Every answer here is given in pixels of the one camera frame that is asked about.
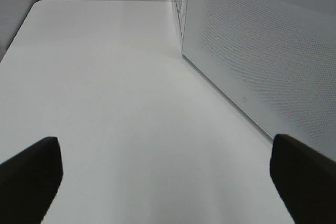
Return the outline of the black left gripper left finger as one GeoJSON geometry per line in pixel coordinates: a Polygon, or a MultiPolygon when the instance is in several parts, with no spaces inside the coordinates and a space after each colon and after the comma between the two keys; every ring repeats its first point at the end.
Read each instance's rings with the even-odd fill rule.
{"type": "Polygon", "coordinates": [[[1,163],[1,223],[41,223],[63,177],[57,137],[45,137],[1,163]]]}

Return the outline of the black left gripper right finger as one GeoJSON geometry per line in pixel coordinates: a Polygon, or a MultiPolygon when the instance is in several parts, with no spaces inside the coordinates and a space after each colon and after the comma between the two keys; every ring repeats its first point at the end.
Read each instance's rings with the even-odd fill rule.
{"type": "Polygon", "coordinates": [[[335,162],[285,134],[274,137],[270,177],[294,223],[335,223],[335,162]]]}

